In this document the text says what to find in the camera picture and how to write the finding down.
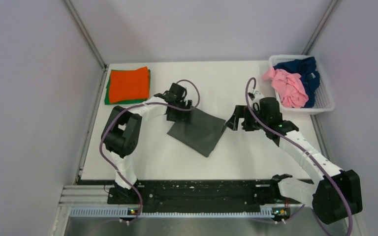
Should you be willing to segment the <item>grey t shirt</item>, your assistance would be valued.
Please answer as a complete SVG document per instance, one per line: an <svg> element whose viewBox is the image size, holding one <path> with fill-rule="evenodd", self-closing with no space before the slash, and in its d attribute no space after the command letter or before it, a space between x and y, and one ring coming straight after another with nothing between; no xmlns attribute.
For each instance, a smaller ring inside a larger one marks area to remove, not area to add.
<svg viewBox="0 0 378 236"><path fill-rule="evenodd" d="M225 120L198 108L192 110L190 121L177 121L167 134L204 157L209 157L226 129Z"/></svg>

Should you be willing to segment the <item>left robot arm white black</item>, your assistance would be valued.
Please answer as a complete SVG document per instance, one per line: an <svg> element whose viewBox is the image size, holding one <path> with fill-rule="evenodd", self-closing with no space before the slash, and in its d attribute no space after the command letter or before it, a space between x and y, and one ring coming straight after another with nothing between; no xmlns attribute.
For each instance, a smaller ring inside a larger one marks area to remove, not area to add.
<svg viewBox="0 0 378 236"><path fill-rule="evenodd" d="M165 116L171 122L189 121L193 106L191 100L186 100L186 95L186 88L173 83L169 90L157 93L145 102L127 108L115 106L111 111L101 135L99 151L116 172L114 189L124 202L133 203L138 197L131 155L138 145L142 124L159 116Z"/></svg>

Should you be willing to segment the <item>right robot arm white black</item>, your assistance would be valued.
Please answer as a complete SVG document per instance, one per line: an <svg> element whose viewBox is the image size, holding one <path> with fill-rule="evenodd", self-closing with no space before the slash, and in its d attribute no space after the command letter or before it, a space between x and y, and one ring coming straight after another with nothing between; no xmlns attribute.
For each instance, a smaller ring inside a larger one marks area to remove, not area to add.
<svg viewBox="0 0 378 236"><path fill-rule="evenodd" d="M284 174L274 176L276 185L269 197L276 203L294 199L313 209L324 224L332 224L363 210L360 177L328 160L302 135L299 127L283 119L278 101L273 97L255 99L249 105L236 105L225 124L236 131L263 130L266 137L293 158L311 178L311 183Z"/></svg>

